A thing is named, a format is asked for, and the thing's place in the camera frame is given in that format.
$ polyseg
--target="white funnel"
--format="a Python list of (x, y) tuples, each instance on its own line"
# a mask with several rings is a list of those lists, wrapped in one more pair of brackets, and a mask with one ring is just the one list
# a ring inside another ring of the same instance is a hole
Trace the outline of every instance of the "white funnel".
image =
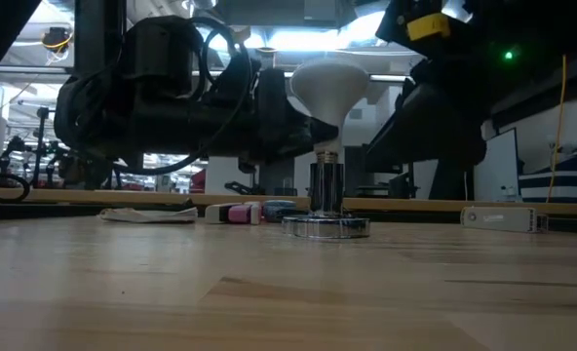
[(368, 73), (346, 59), (315, 59), (297, 67), (290, 86), (314, 118), (338, 127), (338, 137), (316, 144), (315, 152), (340, 153), (345, 117), (365, 95)]

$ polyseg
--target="wooden edge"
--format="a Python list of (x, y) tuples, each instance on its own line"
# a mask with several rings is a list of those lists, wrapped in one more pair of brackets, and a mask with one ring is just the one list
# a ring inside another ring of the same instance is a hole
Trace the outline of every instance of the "wooden edge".
[[(19, 195), (19, 189), (0, 188), (0, 197), (13, 198)], [(109, 204), (182, 204), (191, 199), (196, 205), (216, 205), (242, 203), (246, 201), (288, 200), (297, 203), (299, 209), (307, 209), (310, 200), (307, 197), (293, 196), (244, 196), (244, 195), (206, 195), (206, 194), (169, 194), (138, 191), (112, 190), (32, 190), (25, 201), (38, 203), (109, 203)], [(438, 200), (395, 200), (347, 198), (344, 206), (348, 210), (360, 211), (423, 211), (423, 212), (459, 212), (465, 207), (526, 207), (538, 210), (546, 215), (577, 215), (577, 204), (540, 204), (540, 203), (490, 203), (471, 201)]]

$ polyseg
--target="white device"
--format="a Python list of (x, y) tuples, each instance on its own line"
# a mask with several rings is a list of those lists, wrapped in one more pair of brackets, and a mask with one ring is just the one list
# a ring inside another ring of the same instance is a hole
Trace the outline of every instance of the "white device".
[(290, 87), (314, 118), (338, 127), (338, 137), (315, 145), (315, 152), (340, 153), (345, 117), (365, 95), (368, 73), (347, 59), (321, 58), (300, 65)]
[(462, 210), (460, 220), (467, 228), (524, 233), (546, 232), (549, 226), (548, 217), (531, 208), (467, 207)]

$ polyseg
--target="chrome base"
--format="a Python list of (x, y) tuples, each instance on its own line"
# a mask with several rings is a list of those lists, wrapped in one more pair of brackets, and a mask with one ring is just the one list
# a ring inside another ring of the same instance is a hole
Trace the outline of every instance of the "chrome base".
[(282, 225), (286, 234), (302, 238), (355, 239), (369, 235), (369, 221), (365, 218), (295, 215), (284, 217)]

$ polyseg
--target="pink object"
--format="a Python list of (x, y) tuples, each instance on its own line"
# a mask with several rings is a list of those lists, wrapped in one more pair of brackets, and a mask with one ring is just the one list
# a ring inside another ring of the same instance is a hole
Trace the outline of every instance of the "pink object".
[(228, 213), (230, 223), (250, 223), (250, 210), (251, 205), (238, 205), (232, 207)]

